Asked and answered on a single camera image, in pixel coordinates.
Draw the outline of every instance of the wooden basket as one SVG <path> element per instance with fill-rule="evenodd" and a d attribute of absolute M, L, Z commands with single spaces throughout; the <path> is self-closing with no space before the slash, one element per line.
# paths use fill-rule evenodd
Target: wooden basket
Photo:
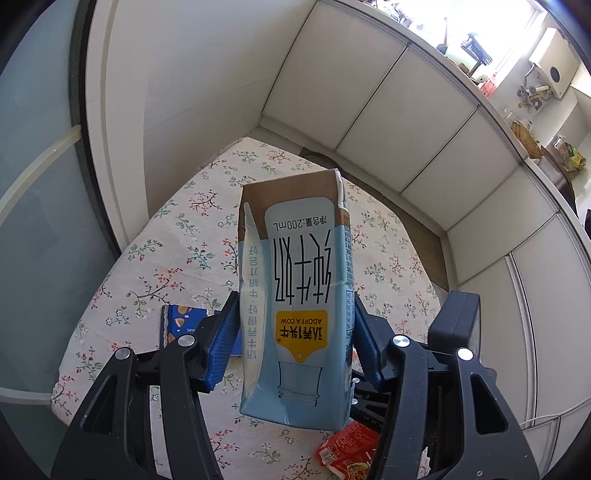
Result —
<path fill-rule="evenodd" d="M 534 137 L 531 136 L 530 131 L 527 130 L 524 124 L 522 124 L 519 120 L 513 120 L 513 123 L 511 124 L 511 131 L 523 144 L 527 150 L 527 153 L 530 155 L 530 158 L 542 157 L 542 150 L 540 149 L 540 146 L 535 141 Z"/>

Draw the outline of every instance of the milk carton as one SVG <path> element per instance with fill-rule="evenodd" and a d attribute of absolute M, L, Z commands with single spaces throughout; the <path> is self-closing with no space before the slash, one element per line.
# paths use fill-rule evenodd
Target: milk carton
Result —
<path fill-rule="evenodd" d="M 353 265 L 338 170 L 244 185 L 238 216 L 240 412 L 340 430 L 353 395 Z"/>

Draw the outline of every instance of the floral tablecloth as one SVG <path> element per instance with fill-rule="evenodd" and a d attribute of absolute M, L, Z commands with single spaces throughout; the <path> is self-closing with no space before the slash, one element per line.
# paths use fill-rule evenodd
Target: floral tablecloth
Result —
<path fill-rule="evenodd" d="M 52 408 L 69 423 L 113 351 L 159 345 L 164 303 L 211 313 L 238 288 L 236 226 L 241 187 L 322 168 L 243 138 L 188 181 L 154 215 L 99 286 L 61 363 Z M 344 180 L 349 197 L 356 290 L 370 313 L 395 332 L 426 340 L 439 301 L 400 220 Z M 210 441 L 226 480 L 328 479 L 313 452 L 330 432 L 300 430 L 240 415 L 242 364 L 231 358 L 223 381 L 200 399 Z M 170 477 L 158 387 L 151 392 L 157 469 Z"/>

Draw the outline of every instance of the white cabinet door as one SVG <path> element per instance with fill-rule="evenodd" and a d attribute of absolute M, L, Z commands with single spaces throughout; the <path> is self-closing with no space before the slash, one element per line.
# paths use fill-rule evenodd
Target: white cabinet door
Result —
<path fill-rule="evenodd" d="M 531 453 L 534 454 L 540 476 L 545 475 L 550 468 L 559 424 L 558 420 L 549 421 L 539 427 L 527 429 L 523 432 L 527 443 L 530 445 Z"/>
<path fill-rule="evenodd" d="M 591 392 L 588 260 L 565 223 L 556 215 L 513 253 L 535 339 L 536 416 L 567 410 Z"/>
<path fill-rule="evenodd" d="M 314 7 L 264 109 L 332 150 L 406 45 L 345 8 Z"/>
<path fill-rule="evenodd" d="M 406 49 L 337 150 L 396 192 L 476 109 L 431 61 Z"/>
<path fill-rule="evenodd" d="M 555 212 L 540 189 L 518 168 L 491 196 L 449 230 L 459 283 L 499 260 Z"/>
<path fill-rule="evenodd" d="M 447 231 L 517 165 L 517 153 L 477 111 L 402 195 Z"/>
<path fill-rule="evenodd" d="M 527 314 L 522 311 L 505 258 L 460 289 L 480 295 L 480 360 L 497 371 L 496 384 L 517 421 L 522 422 L 526 412 L 533 412 L 535 363 L 527 348 L 531 338 L 526 339 L 524 332 L 526 319 L 522 316 Z"/>
<path fill-rule="evenodd" d="M 587 420 L 589 413 L 591 413 L 591 405 L 586 404 L 583 407 L 577 408 L 574 412 L 564 415 L 560 419 L 560 429 L 558 430 L 558 438 L 556 440 L 556 447 L 554 448 L 554 455 L 550 462 L 550 468 L 560 460 L 569 448 L 583 426 L 583 423 Z"/>

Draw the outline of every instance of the yellow label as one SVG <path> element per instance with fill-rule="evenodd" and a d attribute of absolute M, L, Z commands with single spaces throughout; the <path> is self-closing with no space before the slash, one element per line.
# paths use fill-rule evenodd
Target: yellow label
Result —
<path fill-rule="evenodd" d="M 326 347 L 329 334 L 326 310 L 279 311 L 275 323 L 275 341 L 287 348 L 298 363 Z"/>

